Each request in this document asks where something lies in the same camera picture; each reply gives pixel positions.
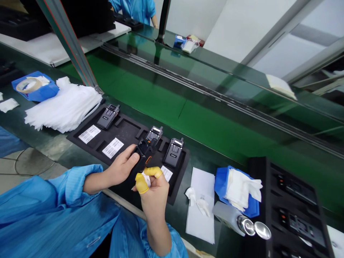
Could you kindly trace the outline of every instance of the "orange button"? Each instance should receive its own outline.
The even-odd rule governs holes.
[[[151,159],[152,156],[149,156],[149,158],[146,160],[146,163],[145,164],[148,164],[150,162],[150,159]]]

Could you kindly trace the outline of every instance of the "gray floor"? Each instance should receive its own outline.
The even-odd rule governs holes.
[[[67,168],[58,163],[54,163],[51,159],[33,148],[26,149],[18,158],[20,153],[21,151],[15,152],[5,157],[17,159],[15,167],[19,174],[37,175],[47,170],[39,175],[46,180],[58,177],[67,171]],[[17,175],[14,169],[14,163],[14,160],[0,158],[0,194],[7,192],[30,178]]]

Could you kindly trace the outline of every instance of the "black walkie-talkie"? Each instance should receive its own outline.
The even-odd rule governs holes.
[[[117,107],[109,105],[99,118],[97,125],[104,130],[109,129],[112,122],[115,120],[115,117],[119,113],[119,107],[120,105],[117,105]]]
[[[163,133],[162,128],[163,127],[157,128],[153,126],[147,133],[146,137],[142,138],[139,144],[136,146],[133,153],[138,153],[140,155],[140,159],[132,169],[130,177],[132,176],[132,178],[135,178],[137,173],[142,173],[146,165],[154,156],[156,152],[155,146],[157,145]]]
[[[183,146],[184,138],[181,138],[180,140],[172,138],[163,163],[170,167],[176,167],[180,154],[182,153]]]

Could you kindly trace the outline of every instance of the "stack of white bags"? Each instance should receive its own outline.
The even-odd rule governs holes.
[[[25,123],[38,131],[43,126],[61,133],[72,131],[102,100],[93,87],[72,84],[68,77],[58,79],[56,85],[60,88],[56,96],[25,111]]]

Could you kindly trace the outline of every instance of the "blue basket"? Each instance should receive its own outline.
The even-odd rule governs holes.
[[[26,79],[26,77],[38,77],[38,76],[44,76],[45,78],[47,78],[50,83],[42,86],[41,88],[39,88],[38,90],[31,92],[29,94],[24,94],[19,92],[20,94],[22,94],[24,96],[24,98],[26,98],[27,100],[30,101],[37,101],[37,102],[42,102],[45,101],[46,99],[49,99],[51,97],[56,96],[56,94],[58,93],[58,91],[60,90],[59,87],[56,86],[55,82],[46,74],[41,73],[39,71],[37,72],[33,72],[30,73],[29,75],[26,75],[22,78],[19,78],[15,81],[12,82],[12,87],[15,91],[17,91],[17,85],[22,82],[23,80]]]
[[[216,177],[215,177],[215,192],[218,194],[220,201],[224,202],[227,205],[230,205],[230,202],[225,198],[226,196],[226,191],[227,191],[227,184],[228,184],[228,175],[229,175],[229,170],[230,169],[235,169],[240,171],[241,173],[245,174],[249,178],[253,179],[250,177],[248,174],[242,172],[239,169],[236,169],[232,166],[224,167],[224,168],[218,168],[216,172]],[[259,216],[259,201],[254,199],[251,195],[248,197],[248,208],[245,209],[245,212],[242,212],[245,216],[249,218],[254,218]]]

